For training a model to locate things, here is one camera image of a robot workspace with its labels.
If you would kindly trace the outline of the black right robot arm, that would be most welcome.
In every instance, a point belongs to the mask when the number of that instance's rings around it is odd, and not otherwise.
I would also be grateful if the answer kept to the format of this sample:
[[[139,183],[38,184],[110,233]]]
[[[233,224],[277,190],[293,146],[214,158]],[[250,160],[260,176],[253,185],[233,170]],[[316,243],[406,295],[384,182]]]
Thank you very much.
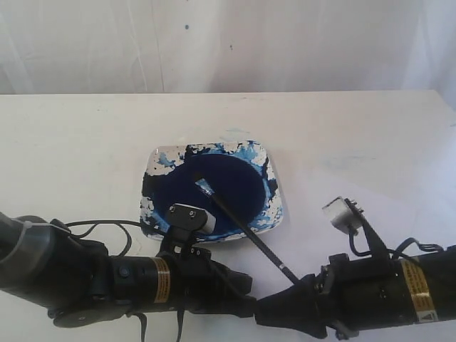
[[[258,300],[256,323],[338,340],[455,319],[455,248],[399,259],[329,257],[318,275]]]

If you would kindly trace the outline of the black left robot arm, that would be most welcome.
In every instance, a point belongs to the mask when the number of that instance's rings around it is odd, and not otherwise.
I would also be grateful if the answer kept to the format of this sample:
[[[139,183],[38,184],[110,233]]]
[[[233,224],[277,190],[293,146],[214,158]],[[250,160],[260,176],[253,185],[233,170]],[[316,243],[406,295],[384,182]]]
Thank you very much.
[[[61,328],[169,311],[249,318],[252,278],[210,258],[111,256],[58,221],[1,218],[1,290],[44,307]]]

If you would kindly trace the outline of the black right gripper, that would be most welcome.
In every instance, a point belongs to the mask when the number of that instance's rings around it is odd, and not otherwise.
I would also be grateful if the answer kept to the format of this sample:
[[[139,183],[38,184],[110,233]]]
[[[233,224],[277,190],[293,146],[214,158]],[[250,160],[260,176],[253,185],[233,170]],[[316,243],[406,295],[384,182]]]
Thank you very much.
[[[403,273],[392,261],[350,260],[347,254],[329,257],[321,273],[262,299],[255,308],[261,326],[284,326],[314,338],[356,337],[360,331],[403,324]]]

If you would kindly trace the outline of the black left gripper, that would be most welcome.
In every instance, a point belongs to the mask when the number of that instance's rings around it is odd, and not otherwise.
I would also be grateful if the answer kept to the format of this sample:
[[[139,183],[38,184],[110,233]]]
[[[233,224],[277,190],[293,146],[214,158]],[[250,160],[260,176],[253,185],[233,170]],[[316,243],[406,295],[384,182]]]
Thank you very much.
[[[184,309],[252,318],[257,307],[257,300],[247,296],[253,278],[212,261],[206,249],[195,249],[185,259],[169,253],[112,256],[110,272],[110,302],[126,314]],[[228,297],[228,287],[241,297]]]

